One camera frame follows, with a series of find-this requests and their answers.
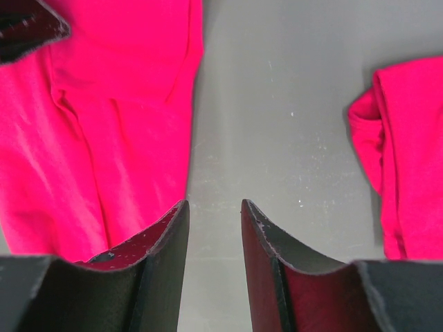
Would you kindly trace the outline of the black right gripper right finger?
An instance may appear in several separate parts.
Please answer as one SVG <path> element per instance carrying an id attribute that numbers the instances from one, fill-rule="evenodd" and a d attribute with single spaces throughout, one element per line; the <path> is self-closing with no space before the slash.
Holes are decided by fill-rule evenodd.
<path id="1" fill-rule="evenodd" d="M 254 331 L 441 331 L 442 265 L 328 257 L 242 201 Z"/>

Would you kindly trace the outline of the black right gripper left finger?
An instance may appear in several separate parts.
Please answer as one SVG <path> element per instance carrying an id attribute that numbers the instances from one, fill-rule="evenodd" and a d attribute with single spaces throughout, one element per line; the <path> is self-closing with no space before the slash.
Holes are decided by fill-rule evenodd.
<path id="1" fill-rule="evenodd" d="M 2 331 L 176 331 L 190 230 L 178 202 L 87 262 L 1 258 Z"/>

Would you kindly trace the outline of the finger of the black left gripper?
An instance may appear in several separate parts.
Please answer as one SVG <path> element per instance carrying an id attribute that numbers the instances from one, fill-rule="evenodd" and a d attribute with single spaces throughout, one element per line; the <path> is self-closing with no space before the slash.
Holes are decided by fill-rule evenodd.
<path id="1" fill-rule="evenodd" d="M 69 23 L 40 0 L 1 0 L 1 64 L 71 36 Z"/>

